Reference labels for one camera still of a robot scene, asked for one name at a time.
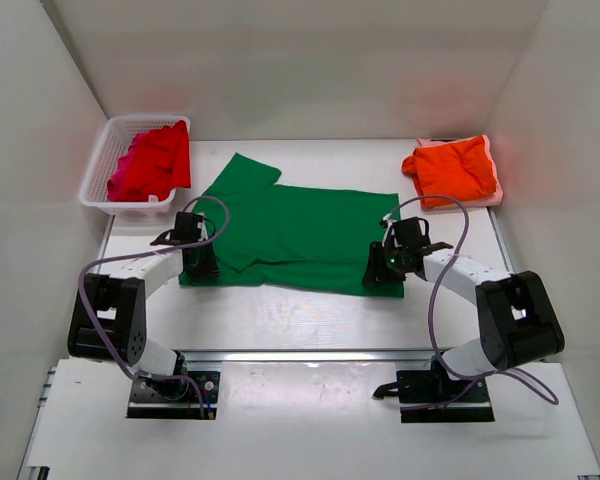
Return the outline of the green t shirt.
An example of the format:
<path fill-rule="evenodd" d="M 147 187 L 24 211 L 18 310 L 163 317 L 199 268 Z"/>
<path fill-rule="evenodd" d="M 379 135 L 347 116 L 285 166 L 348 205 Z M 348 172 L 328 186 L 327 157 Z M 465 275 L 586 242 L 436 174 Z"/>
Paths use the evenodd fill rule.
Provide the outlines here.
<path fill-rule="evenodd" d="M 273 285 L 328 293 L 401 298 L 401 283 L 362 283 L 369 246 L 395 194 L 287 186 L 280 170 L 235 154 L 195 205 L 225 229 L 213 243 L 214 279 L 181 274 L 182 287 Z"/>

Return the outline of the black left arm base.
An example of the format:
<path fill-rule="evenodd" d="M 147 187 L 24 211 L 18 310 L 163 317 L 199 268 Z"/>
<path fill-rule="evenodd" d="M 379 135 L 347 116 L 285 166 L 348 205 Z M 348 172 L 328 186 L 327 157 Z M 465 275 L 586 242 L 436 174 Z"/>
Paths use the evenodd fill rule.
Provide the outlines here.
<path fill-rule="evenodd" d="M 201 396 L 188 382 L 159 383 L 146 378 L 134 380 L 130 389 L 126 417 L 130 419 L 167 419 L 212 421 L 217 418 L 221 370 L 219 365 L 193 369 L 187 375 L 196 383 Z"/>

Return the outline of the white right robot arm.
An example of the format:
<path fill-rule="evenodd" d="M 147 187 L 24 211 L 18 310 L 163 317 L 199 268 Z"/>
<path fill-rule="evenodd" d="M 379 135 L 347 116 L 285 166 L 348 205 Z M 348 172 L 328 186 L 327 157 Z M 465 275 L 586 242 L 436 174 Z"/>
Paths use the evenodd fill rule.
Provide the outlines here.
<path fill-rule="evenodd" d="M 423 218 L 381 220 L 382 240 L 369 247 L 362 284 L 400 284 L 409 274 L 433 285 L 428 306 L 428 330 L 435 362 L 429 391 L 451 400 L 474 380 L 556 355 L 565 337 L 540 276 L 533 271 L 498 270 L 459 254 L 445 242 L 433 243 Z M 437 294 L 446 289 L 476 307 L 479 336 L 442 352 L 435 339 Z"/>

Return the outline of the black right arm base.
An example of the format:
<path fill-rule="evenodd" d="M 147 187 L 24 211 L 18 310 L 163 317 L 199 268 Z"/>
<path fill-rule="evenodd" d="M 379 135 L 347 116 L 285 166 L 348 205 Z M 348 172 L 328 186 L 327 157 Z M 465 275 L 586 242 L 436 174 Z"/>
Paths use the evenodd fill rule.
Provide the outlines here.
<path fill-rule="evenodd" d="M 486 381 L 453 380 L 435 359 L 427 368 L 397 370 L 395 380 L 378 386 L 372 398 L 397 399 L 405 425 L 495 421 Z"/>

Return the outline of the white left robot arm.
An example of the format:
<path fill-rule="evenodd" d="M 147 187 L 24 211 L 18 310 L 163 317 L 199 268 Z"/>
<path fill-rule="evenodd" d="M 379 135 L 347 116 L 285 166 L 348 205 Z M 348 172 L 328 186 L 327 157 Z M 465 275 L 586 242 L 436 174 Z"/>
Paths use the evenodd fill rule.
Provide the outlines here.
<path fill-rule="evenodd" d="M 188 389 L 181 353 L 148 338 L 147 299 L 185 274 L 214 279 L 219 273 L 212 239 L 215 223 L 203 214 L 179 212 L 174 227 L 151 242 L 151 250 L 128 258 L 117 270 L 88 272 L 79 289 L 68 334 L 74 357 L 117 362 L 132 378 L 144 377 L 168 398 Z"/>

